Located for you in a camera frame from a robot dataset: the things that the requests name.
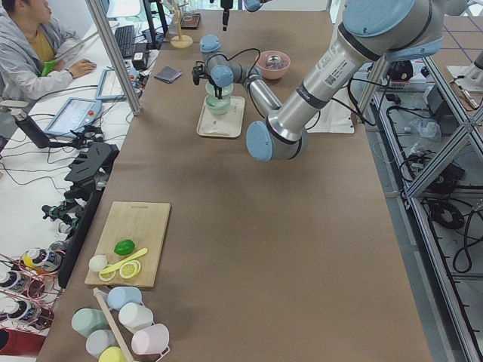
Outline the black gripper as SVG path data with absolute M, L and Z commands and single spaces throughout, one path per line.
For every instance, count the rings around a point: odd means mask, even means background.
M 212 77 L 208 74 L 206 65 L 203 62 L 196 62 L 192 68 L 193 84 L 198 86 L 200 84 L 201 79 L 208 80 L 209 83 L 215 84 Z M 214 96 L 219 100 L 223 99 L 222 87 L 214 85 Z
M 229 25 L 229 10 L 233 9 L 233 0 L 220 0 L 220 6 L 223 9 L 223 17 L 222 17 L 222 24 L 223 24 L 223 31 L 227 30 Z

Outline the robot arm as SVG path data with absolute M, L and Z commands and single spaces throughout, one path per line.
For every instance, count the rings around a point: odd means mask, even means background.
M 249 12 L 255 12 L 262 8 L 264 4 L 270 2 L 270 0 L 246 0 L 243 1 L 245 9 Z M 233 8 L 233 0 L 220 0 L 220 6 L 223 9 L 223 31 L 225 32 L 229 25 L 229 15 Z
M 215 35 L 200 41 L 202 60 L 192 69 L 193 82 L 208 80 L 216 97 L 223 88 L 242 84 L 265 117 L 248 127 L 250 155 L 258 161 L 293 159 L 308 145 L 306 124 L 363 64 L 437 53 L 445 10 L 444 1 L 347 1 L 335 41 L 284 103 L 254 66 L 229 61 Z

